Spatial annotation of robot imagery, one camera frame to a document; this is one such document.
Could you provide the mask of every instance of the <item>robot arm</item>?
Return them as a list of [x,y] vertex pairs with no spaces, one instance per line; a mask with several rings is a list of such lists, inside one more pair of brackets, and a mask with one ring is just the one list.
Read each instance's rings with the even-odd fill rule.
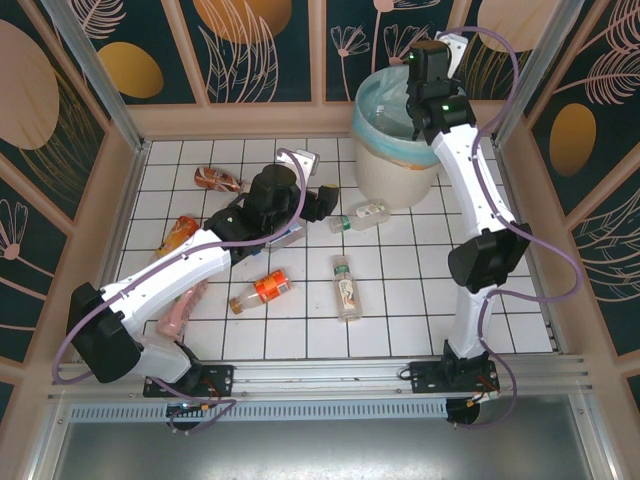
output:
[[[301,150],[293,155],[308,181],[318,156]],[[268,165],[256,175],[248,194],[218,211],[178,249],[100,291],[86,283],[73,292],[68,331],[107,299],[116,298],[72,340],[98,381],[108,383],[128,373],[138,373],[174,384],[185,393],[199,383],[202,365],[195,355],[182,343],[143,335],[144,324],[191,285],[259,253],[265,246],[206,245],[265,238],[290,221],[301,197],[296,186],[297,172],[288,168],[293,165],[288,155],[279,154],[276,160],[281,163]],[[323,220],[337,205],[338,195],[335,186],[320,187],[318,193],[306,192],[301,218]],[[202,247],[197,253],[186,253],[197,247]],[[141,278],[144,281],[129,291],[128,287]]]

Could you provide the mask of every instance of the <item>trash bin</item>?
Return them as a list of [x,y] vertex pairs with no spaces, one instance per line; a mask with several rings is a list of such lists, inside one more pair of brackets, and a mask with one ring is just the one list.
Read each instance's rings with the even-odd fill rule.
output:
[[383,200],[392,209],[422,200],[440,165],[424,140],[411,140],[408,75],[409,67],[401,65],[369,76],[358,89],[353,112],[358,188],[368,199]]

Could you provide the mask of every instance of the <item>bottle label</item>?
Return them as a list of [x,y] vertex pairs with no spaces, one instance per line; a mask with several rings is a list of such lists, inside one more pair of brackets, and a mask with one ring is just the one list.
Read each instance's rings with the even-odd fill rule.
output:
[[369,205],[363,205],[362,207],[356,208],[356,215],[360,218],[364,218],[384,211],[385,207],[382,203],[370,203]]
[[347,217],[346,215],[341,215],[340,220],[342,221],[343,230],[349,230],[351,228],[351,221],[349,220],[349,217]]
[[342,301],[342,307],[345,310],[356,309],[356,299],[353,292],[353,281],[348,278],[340,280],[338,282],[338,289],[340,290],[340,299]]
[[267,303],[269,300],[273,300],[291,290],[291,283],[282,270],[276,270],[253,285],[263,303]]
[[341,273],[349,273],[349,265],[338,265],[333,269],[334,275],[339,275]]

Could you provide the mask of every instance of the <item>purple cable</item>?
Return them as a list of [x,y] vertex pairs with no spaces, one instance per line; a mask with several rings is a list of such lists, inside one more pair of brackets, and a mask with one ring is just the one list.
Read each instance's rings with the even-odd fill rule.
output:
[[[300,214],[302,213],[302,209],[304,208],[304,200],[305,200],[306,191],[307,191],[307,184],[306,184],[305,179],[304,179],[304,172],[302,171],[302,166],[300,165],[300,162],[295,157],[295,155],[293,155],[291,151],[289,151],[289,150],[287,150],[285,148],[279,148],[278,149],[277,154],[281,154],[281,153],[287,155],[293,161],[293,164],[295,165],[296,170],[298,172],[298,177],[300,178],[300,201],[298,203],[298,207],[296,208],[295,213],[293,214],[293,217],[291,217],[291,220],[289,220],[289,222],[287,222],[287,224],[284,227],[282,227],[280,230],[278,230],[277,232],[272,233],[271,235],[268,235],[268,236],[263,237],[263,238],[258,238],[256,240],[247,240],[247,241],[243,241],[243,242],[211,242],[211,243],[206,243],[204,245],[199,245],[197,247],[193,247],[193,248],[185,251],[182,255],[173,257],[172,259],[168,260],[166,263],[163,263],[162,265],[158,265],[158,266],[152,268],[147,273],[142,275],[140,278],[138,278],[135,281],[131,282],[124,289],[122,289],[118,293],[118,295],[114,295],[110,299],[106,300],[104,303],[100,304],[100,306],[98,306],[97,308],[95,308],[92,311],[90,311],[87,315],[85,315],[77,323],[77,325],[75,327],[73,327],[71,329],[69,334],[63,340],[62,345],[60,345],[60,348],[58,349],[58,352],[56,353],[56,356],[53,359],[52,375],[53,375],[53,379],[54,379],[55,383],[60,384],[60,385],[71,385],[71,384],[80,382],[80,381],[84,380],[85,378],[88,378],[88,377],[90,377],[92,375],[91,371],[88,371],[88,372],[85,372],[85,373],[83,373],[81,375],[78,375],[77,377],[74,377],[74,378],[65,379],[65,378],[60,377],[60,374],[58,373],[58,370],[60,369],[60,362],[62,361],[62,356],[64,355],[64,352],[69,347],[69,345],[71,344],[71,341],[75,338],[75,336],[78,334],[78,332],[80,330],[82,330],[82,328],[84,328],[84,326],[87,323],[89,323],[93,318],[95,318],[96,315],[98,315],[103,310],[106,310],[107,308],[109,308],[111,305],[113,305],[120,298],[124,298],[129,292],[131,292],[133,289],[135,289],[141,283],[145,282],[146,280],[148,280],[149,278],[154,276],[156,273],[160,272],[161,270],[164,270],[169,265],[173,265],[174,263],[182,260],[185,256],[192,255],[194,253],[200,252],[200,251],[205,250],[205,249],[217,248],[217,247],[251,247],[251,246],[255,246],[255,245],[261,245],[263,243],[267,243],[267,242],[270,242],[271,240],[275,240],[276,238],[281,237],[282,235],[284,235],[287,232],[287,230],[289,230],[289,228],[291,228],[291,226],[300,217]],[[234,399],[202,402],[201,400],[199,400],[196,397],[191,397],[189,395],[185,395],[183,393],[180,393],[177,390],[174,390],[173,388],[169,387],[169,385],[167,385],[165,382],[163,382],[162,380],[160,380],[158,378],[152,378],[152,380],[154,382],[156,382],[158,385],[160,385],[162,388],[166,389],[168,392],[170,392],[170,393],[172,393],[172,394],[174,394],[176,396],[179,396],[179,397],[181,397],[181,398],[183,398],[185,400],[189,400],[191,402],[205,403],[207,405],[229,404],[229,407],[223,409],[212,420],[209,420],[209,421],[205,422],[204,425],[206,425],[206,426],[209,426],[209,425],[213,424],[219,417],[224,415],[236,403],[236,401]],[[191,430],[191,432],[195,433],[194,430],[196,430],[196,428],[193,428]]]
[[489,123],[487,123],[483,128],[481,128],[478,131],[478,134],[476,135],[476,138],[473,140],[473,144],[471,146],[471,161],[473,163],[473,169],[476,172],[476,177],[478,178],[478,183],[480,184],[480,189],[482,190],[482,193],[484,194],[485,198],[487,199],[487,202],[489,203],[489,207],[491,207],[491,211],[493,212],[493,214],[496,216],[496,218],[498,219],[498,221],[500,223],[502,223],[507,229],[511,230],[512,232],[514,232],[515,234],[521,236],[522,238],[525,238],[527,240],[529,240],[530,242],[533,242],[537,245],[540,245],[541,247],[544,247],[548,250],[551,250],[552,252],[556,253],[557,255],[560,255],[562,258],[564,258],[567,262],[569,262],[569,264],[571,265],[571,267],[573,268],[575,274],[576,274],[576,281],[575,284],[573,286],[573,288],[571,288],[571,290],[569,290],[568,292],[562,294],[562,295],[558,295],[556,297],[536,297],[536,296],[532,296],[532,295],[525,295],[523,293],[519,293],[519,292],[514,292],[513,290],[502,290],[499,288],[496,288],[492,291],[490,291],[487,294],[487,297],[484,299],[484,302],[482,303],[482,307],[480,308],[480,319],[478,321],[478,340],[480,342],[480,345],[482,345],[482,347],[489,353],[489,355],[491,355],[492,357],[494,357],[503,367],[504,369],[507,371],[509,378],[511,379],[511,383],[513,385],[513,394],[511,397],[511,403],[509,404],[509,408],[507,409],[507,411],[497,420],[492,421],[492,422],[488,422],[488,423],[482,423],[482,424],[478,424],[478,425],[461,425],[464,428],[468,428],[468,429],[478,429],[478,428],[486,428],[486,427],[492,427],[495,426],[499,423],[502,423],[503,421],[505,421],[513,412],[513,409],[516,406],[516,401],[518,398],[518,385],[516,383],[516,377],[515,374],[513,373],[513,370],[511,369],[511,367],[509,367],[509,365],[507,364],[507,362],[504,361],[504,359],[498,355],[496,352],[494,352],[493,350],[491,350],[491,348],[489,348],[489,345],[487,345],[487,343],[484,340],[484,336],[483,336],[483,324],[484,324],[484,316],[485,313],[487,311],[487,308],[489,306],[489,299],[495,295],[510,295],[512,297],[516,297],[516,298],[520,298],[523,300],[529,300],[529,301],[533,301],[533,302],[540,302],[540,303],[555,303],[555,302],[562,302],[564,300],[567,300],[569,297],[575,295],[578,290],[580,290],[580,288],[582,288],[582,285],[584,284],[584,275],[582,274],[582,269],[580,268],[580,265],[578,264],[578,262],[572,258],[568,253],[562,251],[561,249],[559,249],[558,247],[551,245],[550,243],[546,242],[545,240],[542,240],[541,238],[538,238],[534,235],[529,234],[528,232],[525,232],[524,230],[516,227],[515,225],[512,225],[511,223],[509,223],[507,220],[504,219],[504,217],[500,214],[500,212],[498,211],[498,207],[496,206],[495,202],[493,201],[493,199],[491,198],[491,194],[489,193],[489,190],[487,188],[487,185],[484,182],[484,178],[482,175],[482,171],[480,170],[480,165],[478,163],[478,148],[480,147],[480,139],[487,133],[490,133],[491,128],[498,123],[500,120],[502,120],[504,118],[504,116],[507,114],[507,112],[511,109],[511,107],[513,106],[513,102],[515,100],[516,97],[516,91],[518,88],[518,84],[520,83],[520,69],[518,67],[518,58],[516,57],[516,52],[513,50],[513,48],[511,47],[511,45],[509,44],[509,42],[507,42],[507,40],[502,37],[501,35],[487,29],[487,28],[483,28],[483,27],[456,27],[456,28],[451,28],[445,32],[442,32],[439,36],[442,35],[446,35],[449,33],[463,33],[463,32],[475,32],[475,33],[483,33],[485,35],[488,35],[492,38],[494,38],[495,40],[497,40],[498,42],[500,42],[505,49],[507,50],[508,54],[509,54],[509,58],[511,59],[511,63],[513,64],[513,84],[511,86],[511,91],[509,92],[509,96],[507,97],[507,100],[505,101],[503,107],[500,109],[500,112],[498,112],[498,114],[495,116],[495,118],[493,118]]

